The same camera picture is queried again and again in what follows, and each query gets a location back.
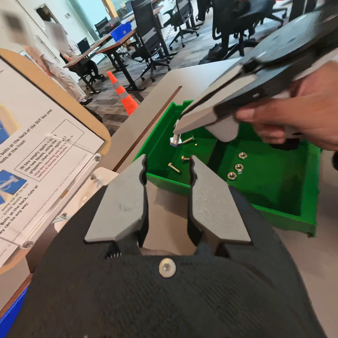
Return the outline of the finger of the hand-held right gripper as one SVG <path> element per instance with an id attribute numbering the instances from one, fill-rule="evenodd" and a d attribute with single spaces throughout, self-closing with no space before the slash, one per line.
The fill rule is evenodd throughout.
<path id="1" fill-rule="evenodd" d="M 176 121 L 173 134 L 183 134 L 204 127 L 221 142 L 234 140 L 239 133 L 239 122 L 236 120 L 233 107 L 195 108 L 180 116 Z"/>
<path id="2" fill-rule="evenodd" d="M 239 95 L 240 90 L 256 80 L 256 74 L 244 70 L 243 64 L 236 63 L 218 77 L 181 114 L 181 117 L 217 116 L 217 106 Z"/>

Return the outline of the black office chair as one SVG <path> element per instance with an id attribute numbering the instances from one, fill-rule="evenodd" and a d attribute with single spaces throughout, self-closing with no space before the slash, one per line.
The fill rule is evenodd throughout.
<path id="1" fill-rule="evenodd" d="M 185 34 L 196 34 L 197 37 L 199 36 L 197 32 L 199 28 L 194 25 L 193 8 L 190 0 L 176 0 L 175 7 L 166 11 L 164 15 L 169 15 L 170 18 L 163 24 L 163 27 L 172 26 L 175 31 L 178 31 L 169 44 L 170 51 L 173 50 L 172 44 L 177 43 L 179 37 L 181 45 L 184 48 Z"/>
<path id="2" fill-rule="evenodd" d="M 135 42 L 132 43 L 134 52 L 131 54 L 131 59 L 138 63 L 145 61 L 147 66 L 140 78 L 144 81 L 144 74 L 150 71 L 150 78 L 154 82 L 154 71 L 157 66 L 167 67 L 170 71 L 170 61 L 177 53 L 168 52 L 161 29 L 155 19 L 152 2 L 135 0 L 131 1 L 131 5 L 137 27 L 134 35 Z"/>
<path id="3" fill-rule="evenodd" d="M 213 39 L 221 39 L 209 50 L 211 61 L 225 60 L 235 52 L 244 56 L 245 47 L 254 47 L 255 39 L 244 39 L 244 32 L 252 36 L 255 27 L 264 18 L 265 1 L 212 1 L 213 7 Z"/>

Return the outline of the small blue bin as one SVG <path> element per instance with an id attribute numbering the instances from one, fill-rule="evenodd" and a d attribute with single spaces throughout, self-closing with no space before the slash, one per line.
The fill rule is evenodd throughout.
<path id="1" fill-rule="evenodd" d="M 132 31 L 132 25 L 130 22 L 121 23 L 119 26 L 114 28 L 110 35 L 115 41 L 121 40 L 124 36 L 128 35 Z"/>

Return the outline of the green plastic bin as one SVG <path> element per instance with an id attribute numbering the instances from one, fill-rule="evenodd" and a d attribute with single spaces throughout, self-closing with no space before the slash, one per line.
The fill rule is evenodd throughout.
<path id="1" fill-rule="evenodd" d="M 189 196 L 189 162 L 181 156 L 197 156 L 207 165 L 218 141 L 204 127 L 182 134 L 182 140 L 194 137 L 195 141 L 179 147 L 170 145 L 174 124 L 191 101 L 182 105 L 171 103 L 137 153 L 147 155 L 147 179 L 158 188 Z M 240 159 L 240 152 L 247 153 Z M 238 136 L 227 143 L 222 164 L 216 173 L 234 186 L 268 222 L 280 229 L 294 230 L 309 237 L 316 236 L 316 214 L 321 150 L 301 141 L 296 150 L 275 149 L 262 142 L 251 125 L 241 123 Z M 176 173 L 168 164 L 181 171 Z M 234 166 L 242 164 L 238 173 Z M 229 172 L 237 179 L 230 181 Z"/>

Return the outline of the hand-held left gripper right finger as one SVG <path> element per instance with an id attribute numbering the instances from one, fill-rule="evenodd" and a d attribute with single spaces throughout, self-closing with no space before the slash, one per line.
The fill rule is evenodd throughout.
<path id="1" fill-rule="evenodd" d="M 201 243 L 216 253 L 223 244 L 250 245 L 251 238 L 229 185 L 197 156 L 190 157 L 191 176 L 187 233 L 197 247 Z"/>

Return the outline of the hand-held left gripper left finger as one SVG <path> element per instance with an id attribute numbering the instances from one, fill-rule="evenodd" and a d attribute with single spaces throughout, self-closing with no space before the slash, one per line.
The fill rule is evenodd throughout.
<path id="1" fill-rule="evenodd" d="M 146 173 L 147 155 L 142 154 L 107 185 L 86 243 L 133 239 L 143 247 L 149 229 Z"/>

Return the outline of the black bin divider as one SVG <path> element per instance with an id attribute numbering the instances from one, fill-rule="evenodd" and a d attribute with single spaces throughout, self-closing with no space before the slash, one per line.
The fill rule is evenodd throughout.
<path id="1" fill-rule="evenodd" d="M 215 173 L 218 172 L 222 161 L 223 161 L 223 157 L 224 154 L 226 152 L 227 149 L 227 143 L 225 142 L 221 142 L 221 141 L 217 141 L 212 152 L 210 155 L 210 158 L 207 162 L 207 166 Z"/>

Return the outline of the orange traffic cone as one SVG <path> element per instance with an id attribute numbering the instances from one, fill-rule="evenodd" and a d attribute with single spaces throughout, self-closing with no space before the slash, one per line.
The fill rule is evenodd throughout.
<path id="1" fill-rule="evenodd" d="M 132 96 L 127 92 L 124 86 L 121 85 L 119 80 L 112 74 L 111 71 L 107 72 L 107 75 L 118 94 L 121 103 L 123 104 L 128 116 L 132 115 L 132 113 L 138 108 L 137 102 L 132 98 Z"/>

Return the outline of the blue plastic bin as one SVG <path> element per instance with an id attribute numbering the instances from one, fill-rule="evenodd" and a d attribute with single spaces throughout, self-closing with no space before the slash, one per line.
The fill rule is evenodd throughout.
<path id="1" fill-rule="evenodd" d="M 18 298 L 14 301 L 14 303 L 9 307 L 9 309 L 5 312 L 4 315 L 1 316 L 0 319 L 0 337 L 5 338 L 6 335 L 8 334 L 10 328 L 12 327 L 13 323 L 15 322 L 19 311 L 23 305 L 23 301 L 26 297 L 27 291 L 28 291 L 27 286 L 21 294 L 18 296 Z"/>

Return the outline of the person's right hand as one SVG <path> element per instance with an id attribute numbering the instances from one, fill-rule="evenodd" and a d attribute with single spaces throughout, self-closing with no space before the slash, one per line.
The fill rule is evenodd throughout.
<path id="1" fill-rule="evenodd" d="M 267 99 L 239 109 L 235 117 L 253 126 L 268 144 L 283 144 L 286 127 L 323 150 L 338 150 L 338 64 L 330 61 L 291 85 L 291 97 Z"/>

